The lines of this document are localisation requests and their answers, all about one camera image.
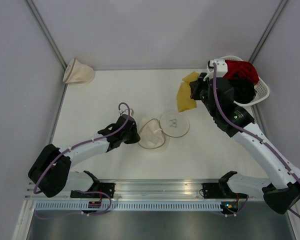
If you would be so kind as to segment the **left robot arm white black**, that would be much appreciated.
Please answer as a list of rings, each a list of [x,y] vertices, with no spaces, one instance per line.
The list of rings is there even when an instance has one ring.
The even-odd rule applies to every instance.
[[[77,172],[71,171],[71,168],[121,144],[136,144],[140,139],[135,119],[123,113],[115,123],[73,146],[46,145],[28,172],[28,177],[35,184],[33,193],[43,193],[52,198],[62,191],[70,191],[72,197],[96,197],[101,188],[100,180],[88,170]]]

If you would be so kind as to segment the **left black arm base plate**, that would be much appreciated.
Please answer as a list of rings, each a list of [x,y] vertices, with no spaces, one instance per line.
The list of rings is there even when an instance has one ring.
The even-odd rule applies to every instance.
[[[111,199],[114,197],[115,184],[113,182],[97,182],[93,183],[88,190],[72,190],[70,192],[70,198],[72,199],[100,199],[106,198],[102,192],[107,194]]]

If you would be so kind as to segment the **yellow bra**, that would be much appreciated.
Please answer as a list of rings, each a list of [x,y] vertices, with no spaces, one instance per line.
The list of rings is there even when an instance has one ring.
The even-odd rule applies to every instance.
[[[199,75],[200,74],[197,72],[191,72],[182,79],[176,96],[177,110],[179,113],[192,110],[197,107],[196,101],[191,99],[190,83],[196,81]]]

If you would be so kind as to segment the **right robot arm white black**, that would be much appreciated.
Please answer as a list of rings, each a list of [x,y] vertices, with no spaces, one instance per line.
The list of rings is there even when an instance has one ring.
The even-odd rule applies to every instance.
[[[201,73],[189,86],[190,98],[202,101],[217,127],[243,146],[267,175],[256,178],[229,171],[218,180],[219,194],[263,199],[274,212],[285,214],[300,200],[300,169],[279,153],[252,115],[235,103],[235,90],[228,79]]]

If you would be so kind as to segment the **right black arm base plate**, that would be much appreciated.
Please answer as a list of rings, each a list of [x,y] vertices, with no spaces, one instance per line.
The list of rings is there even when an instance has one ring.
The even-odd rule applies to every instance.
[[[243,193],[234,193],[231,190],[222,191],[217,182],[202,183],[203,197],[205,199],[246,199]]]

